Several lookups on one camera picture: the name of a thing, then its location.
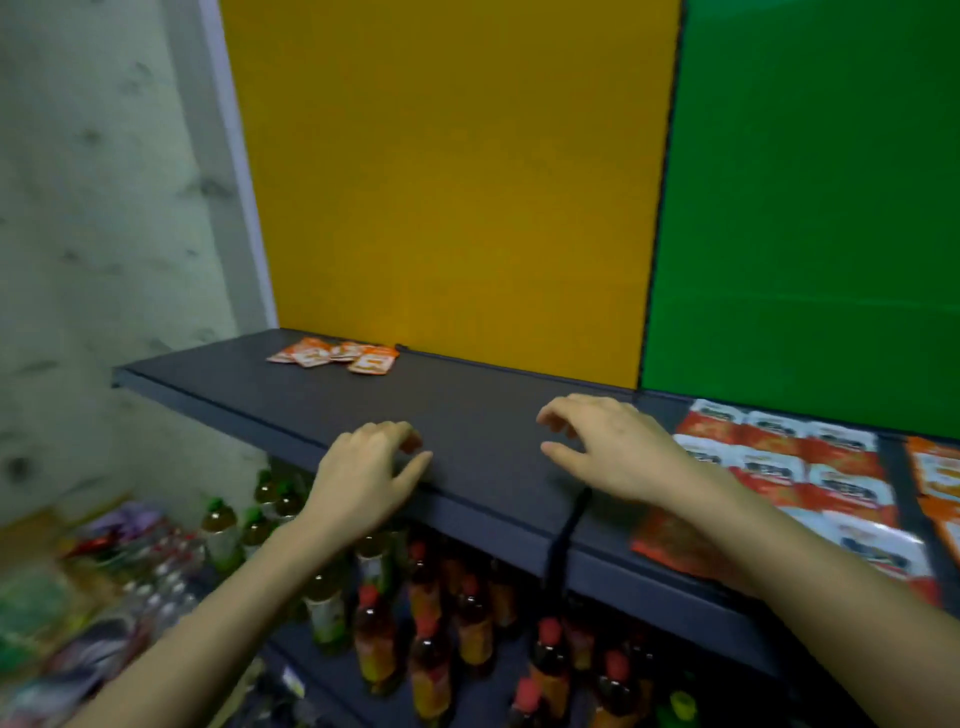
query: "shelf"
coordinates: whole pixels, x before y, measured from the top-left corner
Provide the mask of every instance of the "shelf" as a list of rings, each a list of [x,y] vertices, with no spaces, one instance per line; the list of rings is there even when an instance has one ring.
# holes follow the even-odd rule
[[[691,402],[644,393],[635,405],[673,432]],[[960,616],[960,581],[917,504],[901,437],[879,434],[880,458],[897,491],[901,527],[926,543],[945,606]],[[594,494],[571,536],[567,586],[724,657],[786,677],[789,663],[804,652],[762,602],[678,573],[629,550],[630,534],[642,510]]]
[[[583,486],[540,453],[540,408],[570,392],[632,392],[404,351],[386,376],[266,358],[300,340],[273,329],[114,370],[113,382],[315,470],[341,432],[408,420],[436,453],[406,514],[543,576]]]

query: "plastic bottle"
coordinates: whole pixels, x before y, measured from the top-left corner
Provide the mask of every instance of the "plastic bottle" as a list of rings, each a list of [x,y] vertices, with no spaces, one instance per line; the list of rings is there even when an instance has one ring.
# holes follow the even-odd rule
[[[437,618],[431,614],[418,617],[417,636],[410,647],[410,682],[414,709],[424,725],[443,725],[450,715],[450,652],[450,639]]]
[[[460,658],[474,677],[487,677],[493,671],[493,619],[487,595],[477,577],[464,576],[457,601],[457,630],[460,634]]]
[[[247,522],[244,524],[243,533],[240,534],[240,546],[243,547],[243,555],[250,560],[266,543],[274,530],[274,525],[264,518],[263,511],[257,507],[248,508],[246,515]]]
[[[353,642],[360,672],[374,695],[388,695],[399,684],[396,664],[396,625],[373,584],[360,587],[360,604],[353,619]]]
[[[660,728],[697,728],[697,701],[688,692],[673,691],[668,702],[657,706]]]
[[[256,488],[253,490],[253,502],[268,521],[276,521],[276,502],[280,498],[279,489],[270,471],[264,470],[257,474]]]
[[[540,686],[550,715],[562,721],[570,700],[570,653],[564,629],[554,617],[540,620],[530,653],[530,675]]]
[[[230,573],[243,564],[237,515],[222,498],[212,499],[201,523],[210,563],[220,573]]]
[[[364,584],[373,584],[382,595],[389,594],[394,585],[393,545],[389,533],[377,531],[362,538],[355,547],[360,578]]]
[[[409,551],[410,614],[413,615],[414,619],[420,617],[440,619],[443,613],[440,605],[440,581],[426,543],[414,541],[410,544]]]
[[[547,728],[550,722],[537,681],[521,677],[516,684],[514,704],[507,713],[507,728]]]
[[[490,560],[490,602],[493,626],[507,638],[519,634],[520,620],[516,610],[516,576],[499,559]]]
[[[566,593],[564,634],[570,645],[570,663],[577,672],[589,672],[593,667],[593,648],[596,644],[593,616],[582,597]]]
[[[303,591],[303,602],[313,625],[314,642],[326,654],[336,654],[347,646],[346,583],[346,566],[342,560],[337,560],[310,579]]]
[[[276,522],[287,523],[292,521],[303,510],[303,498],[294,490],[289,480],[281,482],[277,488],[277,499],[274,504]]]
[[[597,679],[599,704],[590,728],[633,728],[640,720],[640,688],[631,680],[630,660],[612,649],[604,655],[604,666]]]

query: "green panel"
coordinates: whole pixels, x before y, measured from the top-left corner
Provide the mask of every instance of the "green panel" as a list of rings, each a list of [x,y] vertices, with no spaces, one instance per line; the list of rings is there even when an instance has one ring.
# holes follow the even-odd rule
[[[957,28],[690,0],[644,387],[960,437]]]

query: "bottle label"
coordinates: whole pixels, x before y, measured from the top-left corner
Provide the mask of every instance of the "bottle label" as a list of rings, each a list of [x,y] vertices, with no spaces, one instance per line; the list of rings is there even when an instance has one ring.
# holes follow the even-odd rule
[[[337,592],[324,601],[303,600],[310,610],[310,622],[313,624],[313,637],[320,644],[336,642],[347,633],[347,620],[344,616],[344,599]]]
[[[360,672],[368,683],[382,683],[394,674],[396,657],[393,637],[354,637]]]
[[[410,613],[414,619],[424,615],[439,619],[441,617],[440,587],[436,584],[411,584]]]
[[[628,716],[615,716],[608,713],[605,708],[597,707],[593,714],[593,720],[590,722],[590,728],[634,728],[639,716],[631,713]]]
[[[570,699],[570,676],[546,675],[533,665],[530,666],[530,676],[540,686],[543,699],[550,708],[550,715],[557,719],[564,717],[566,702]]]
[[[490,585],[490,601],[493,611],[493,623],[505,629],[516,621],[516,593],[507,584]]]
[[[460,657],[468,665],[479,666],[493,655],[493,622],[486,618],[476,624],[460,625]]]
[[[424,720],[442,716],[450,707],[449,666],[441,665],[432,670],[414,670],[410,673],[414,688],[414,708]]]
[[[364,584],[373,584],[382,595],[390,589],[390,562],[386,554],[378,554],[372,558],[359,557],[360,575]]]
[[[211,533],[204,531],[206,550],[210,561],[220,571],[233,569],[240,565],[243,557],[240,553],[240,529],[232,525],[222,531]]]

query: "right hand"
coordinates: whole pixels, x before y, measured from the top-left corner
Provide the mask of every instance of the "right hand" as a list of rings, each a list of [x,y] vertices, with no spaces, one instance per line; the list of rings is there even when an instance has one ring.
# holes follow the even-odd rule
[[[610,397],[557,397],[537,415],[554,432],[579,437],[586,452],[545,442],[540,449],[587,484],[627,500],[672,507],[677,486],[701,479],[690,457],[657,421]]]

